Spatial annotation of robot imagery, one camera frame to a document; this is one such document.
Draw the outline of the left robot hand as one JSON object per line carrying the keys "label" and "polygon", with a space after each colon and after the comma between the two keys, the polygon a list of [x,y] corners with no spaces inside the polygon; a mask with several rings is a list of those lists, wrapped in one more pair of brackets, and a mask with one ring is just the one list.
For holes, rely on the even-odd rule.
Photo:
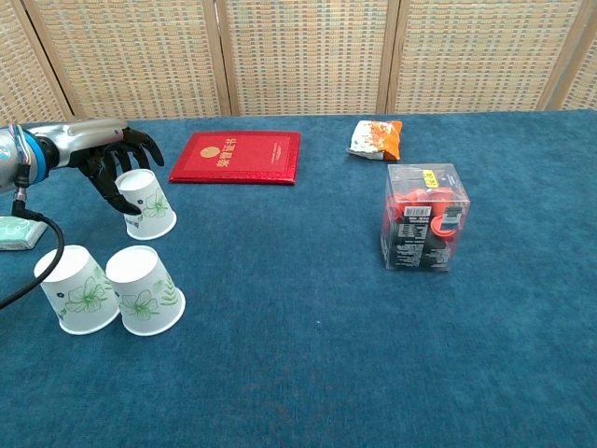
{"label": "left robot hand", "polygon": [[42,134],[57,149],[59,168],[78,169],[120,213],[141,214],[140,208],[119,192],[115,163],[124,173],[132,169],[131,159],[142,169],[150,167],[149,159],[162,166],[160,148],[147,133],[131,128],[124,119],[107,118],[59,123]]}

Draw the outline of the white floral paper cup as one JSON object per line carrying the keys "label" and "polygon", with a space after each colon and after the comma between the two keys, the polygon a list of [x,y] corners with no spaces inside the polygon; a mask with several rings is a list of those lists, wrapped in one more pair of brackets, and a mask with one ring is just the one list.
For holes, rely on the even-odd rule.
{"label": "white floral paper cup", "polygon": [[133,335],[158,335],[185,312],[184,293],[150,246],[119,250],[106,263],[105,274],[117,296],[123,326]]}
{"label": "white floral paper cup", "polygon": [[41,288],[58,317],[60,327],[86,335],[109,325],[118,315],[114,290],[103,268],[87,248],[68,245]]}
{"label": "white floral paper cup", "polygon": [[140,215],[124,215],[131,238],[147,241],[160,238],[176,224],[177,216],[170,206],[159,181],[149,169],[135,169],[116,179],[118,191],[136,205]]}

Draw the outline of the green tissue pack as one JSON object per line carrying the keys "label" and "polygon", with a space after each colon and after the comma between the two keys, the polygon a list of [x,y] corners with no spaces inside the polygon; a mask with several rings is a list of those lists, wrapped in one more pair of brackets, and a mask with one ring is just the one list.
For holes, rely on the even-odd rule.
{"label": "green tissue pack", "polygon": [[44,222],[0,216],[0,251],[33,249],[47,228]]}

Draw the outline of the red certificate folder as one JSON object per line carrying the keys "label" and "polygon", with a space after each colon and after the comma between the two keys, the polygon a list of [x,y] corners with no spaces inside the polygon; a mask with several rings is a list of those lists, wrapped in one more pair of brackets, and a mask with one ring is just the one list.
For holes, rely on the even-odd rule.
{"label": "red certificate folder", "polygon": [[301,135],[279,131],[194,133],[176,161],[173,183],[293,185]]}

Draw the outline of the woven wooden folding screen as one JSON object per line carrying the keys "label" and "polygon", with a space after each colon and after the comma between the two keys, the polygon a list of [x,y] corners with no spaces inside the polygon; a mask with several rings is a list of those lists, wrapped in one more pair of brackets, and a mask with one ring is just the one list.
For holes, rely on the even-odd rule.
{"label": "woven wooden folding screen", "polygon": [[597,0],[0,0],[0,124],[597,109]]}

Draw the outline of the orange white snack packet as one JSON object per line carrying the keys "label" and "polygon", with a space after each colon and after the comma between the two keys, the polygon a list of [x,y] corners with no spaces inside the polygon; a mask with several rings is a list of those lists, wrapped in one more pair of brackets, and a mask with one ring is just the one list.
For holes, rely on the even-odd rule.
{"label": "orange white snack packet", "polygon": [[401,120],[359,120],[347,152],[369,160],[399,161],[402,128]]}

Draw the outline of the blue tablecloth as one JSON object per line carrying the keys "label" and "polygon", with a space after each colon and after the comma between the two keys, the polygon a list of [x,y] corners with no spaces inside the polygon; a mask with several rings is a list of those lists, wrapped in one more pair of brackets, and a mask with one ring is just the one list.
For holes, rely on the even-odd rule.
{"label": "blue tablecloth", "polygon": [[172,184],[153,247],[184,291],[155,337],[0,311],[0,448],[597,448],[597,111],[411,115],[405,163],[471,204],[446,273],[389,271],[387,167],[354,116],[137,120],[168,163],[195,132],[297,131],[297,182]]}

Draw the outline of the clear plastic product box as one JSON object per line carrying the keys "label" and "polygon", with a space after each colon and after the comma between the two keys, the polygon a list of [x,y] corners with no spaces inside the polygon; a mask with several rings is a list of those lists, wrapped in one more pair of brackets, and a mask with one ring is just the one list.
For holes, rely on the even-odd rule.
{"label": "clear plastic product box", "polygon": [[381,227],[385,267],[448,271],[469,207],[452,164],[389,165]]}

